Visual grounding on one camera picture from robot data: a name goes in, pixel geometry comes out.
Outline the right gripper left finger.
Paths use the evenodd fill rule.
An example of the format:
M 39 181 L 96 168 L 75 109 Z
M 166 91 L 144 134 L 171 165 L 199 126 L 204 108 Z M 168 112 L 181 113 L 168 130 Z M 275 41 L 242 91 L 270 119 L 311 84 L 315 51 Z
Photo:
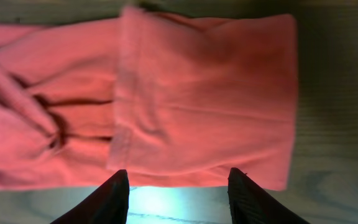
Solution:
M 51 224 L 126 224 L 129 192 L 127 171 L 121 169 Z

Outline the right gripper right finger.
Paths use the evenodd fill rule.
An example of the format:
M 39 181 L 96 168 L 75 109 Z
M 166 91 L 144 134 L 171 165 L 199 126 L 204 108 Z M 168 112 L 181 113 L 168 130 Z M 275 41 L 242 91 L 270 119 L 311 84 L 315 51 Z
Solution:
M 233 224 L 309 224 L 233 167 L 228 177 Z

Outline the red printed t-shirt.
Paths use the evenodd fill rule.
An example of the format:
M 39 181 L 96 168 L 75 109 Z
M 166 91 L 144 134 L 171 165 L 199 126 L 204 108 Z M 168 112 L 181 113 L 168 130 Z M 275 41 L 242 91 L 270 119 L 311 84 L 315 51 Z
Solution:
M 296 20 L 125 7 L 64 26 L 0 24 L 0 190 L 215 187 L 232 167 L 287 186 Z

